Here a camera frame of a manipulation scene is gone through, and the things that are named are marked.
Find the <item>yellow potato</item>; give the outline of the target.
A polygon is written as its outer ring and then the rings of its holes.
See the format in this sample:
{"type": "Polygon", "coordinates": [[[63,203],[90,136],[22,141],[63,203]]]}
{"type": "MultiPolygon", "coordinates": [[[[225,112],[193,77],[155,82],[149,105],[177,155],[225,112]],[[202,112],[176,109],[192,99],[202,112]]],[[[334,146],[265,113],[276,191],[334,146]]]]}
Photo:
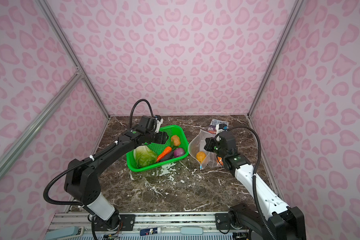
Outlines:
{"type": "Polygon", "coordinates": [[[200,164],[203,163],[203,161],[205,160],[206,157],[207,157],[206,153],[202,152],[202,151],[200,151],[196,154],[196,159],[200,164]]]}

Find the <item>orange carrot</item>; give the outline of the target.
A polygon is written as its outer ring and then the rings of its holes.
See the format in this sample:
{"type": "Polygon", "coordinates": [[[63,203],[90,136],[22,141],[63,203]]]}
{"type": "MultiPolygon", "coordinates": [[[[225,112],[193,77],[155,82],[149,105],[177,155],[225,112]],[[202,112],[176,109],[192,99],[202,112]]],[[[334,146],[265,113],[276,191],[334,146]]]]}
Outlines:
{"type": "Polygon", "coordinates": [[[161,159],[163,159],[165,156],[170,154],[172,151],[171,147],[166,147],[161,154],[158,155],[156,163],[158,163],[161,159]]]}

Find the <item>clear zip top bag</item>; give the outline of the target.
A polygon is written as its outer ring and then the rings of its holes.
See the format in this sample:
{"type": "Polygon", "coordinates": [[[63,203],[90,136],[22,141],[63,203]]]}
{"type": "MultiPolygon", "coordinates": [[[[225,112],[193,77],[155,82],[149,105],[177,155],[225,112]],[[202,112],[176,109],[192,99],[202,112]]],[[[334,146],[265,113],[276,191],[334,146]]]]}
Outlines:
{"type": "Polygon", "coordinates": [[[214,135],[209,132],[200,130],[199,134],[189,143],[189,147],[188,147],[189,153],[191,157],[194,160],[196,160],[196,162],[199,164],[200,170],[203,170],[206,167],[208,168],[222,167],[217,162],[217,155],[212,152],[207,152],[204,149],[206,144],[206,138],[211,138],[211,137],[214,137],[214,135]],[[202,164],[200,164],[196,159],[196,154],[200,151],[205,152],[207,155],[207,157],[205,158],[202,164]]]}

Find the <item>dark purple eggplant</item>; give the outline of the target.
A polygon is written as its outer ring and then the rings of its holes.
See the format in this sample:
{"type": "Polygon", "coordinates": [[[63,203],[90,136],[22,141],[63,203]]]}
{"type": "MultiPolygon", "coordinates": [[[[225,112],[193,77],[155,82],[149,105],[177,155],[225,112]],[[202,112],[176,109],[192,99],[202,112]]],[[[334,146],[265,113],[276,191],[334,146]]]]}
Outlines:
{"type": "Polygon", "coordinates": [[[165,155],[159,162],[165,162],[168,161],[170,159],[172,159],[174,157],[174,151],[171,151],[170,153],[168,153],[167,155],[165,155]]]}

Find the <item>purple red onion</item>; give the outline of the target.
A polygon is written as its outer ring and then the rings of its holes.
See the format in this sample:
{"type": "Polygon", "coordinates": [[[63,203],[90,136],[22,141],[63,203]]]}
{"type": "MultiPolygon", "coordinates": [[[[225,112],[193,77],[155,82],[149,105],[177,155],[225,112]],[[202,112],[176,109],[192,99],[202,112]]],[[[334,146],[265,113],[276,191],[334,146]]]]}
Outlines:
{"type": "Polygon", "coordinates": [[[174,150],[174,157],[179,158],[185,155],[185,150],[183,148],[177,148],[174,150]]]}

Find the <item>orange toy pumpkin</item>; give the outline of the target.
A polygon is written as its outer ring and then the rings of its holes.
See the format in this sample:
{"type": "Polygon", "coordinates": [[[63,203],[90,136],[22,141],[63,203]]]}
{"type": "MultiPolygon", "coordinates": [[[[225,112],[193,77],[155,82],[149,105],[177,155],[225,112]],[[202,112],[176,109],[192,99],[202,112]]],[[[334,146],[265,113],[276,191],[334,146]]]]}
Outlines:
{"type": "Polygon", "coordinates": [[[223,164],[223,161],[222,161],[222,158],[220,158],[220,157],[217,157],[217,162],[218,162],[218,164],[220,165],[220,166],[224,166],[224,164],[223,164]]]}

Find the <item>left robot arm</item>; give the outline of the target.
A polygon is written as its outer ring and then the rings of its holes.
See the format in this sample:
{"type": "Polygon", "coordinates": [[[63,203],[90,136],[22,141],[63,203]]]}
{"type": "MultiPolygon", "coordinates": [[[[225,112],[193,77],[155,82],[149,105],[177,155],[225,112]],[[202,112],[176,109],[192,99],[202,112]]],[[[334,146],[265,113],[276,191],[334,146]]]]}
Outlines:
{"type": "Polygon", "coordinates": [[[64,189],[94,217],[95,222],[110,230],[119,226],[119,212],[104,197],[99,178],[114,162],[137,147],[165,144],[169,136],[160,131],[162,123],[160,116],[143,116],[138,124],[125,130],[107,148],[82,161],[74,159],[69,163],[64,189]]]}

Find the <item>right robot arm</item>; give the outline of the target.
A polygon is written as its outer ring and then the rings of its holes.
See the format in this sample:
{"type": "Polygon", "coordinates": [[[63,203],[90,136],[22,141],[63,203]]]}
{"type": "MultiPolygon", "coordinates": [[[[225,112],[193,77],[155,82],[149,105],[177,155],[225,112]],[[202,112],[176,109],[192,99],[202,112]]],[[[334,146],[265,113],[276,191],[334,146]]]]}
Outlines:
{"type": "Polygon", "coordinates": [[[256,166],[238,152],[232,132],[207,138],[204,149],[222,159],[224,168],[248,190],[256,206],[256,210],[244,203],[230,207],[224,220],[216,220],[219,231],[227,234],[234,229],[248,229],[249,239],[259,240],[307,238],[303,212],[290,207],[258,176],[256,166]]]}

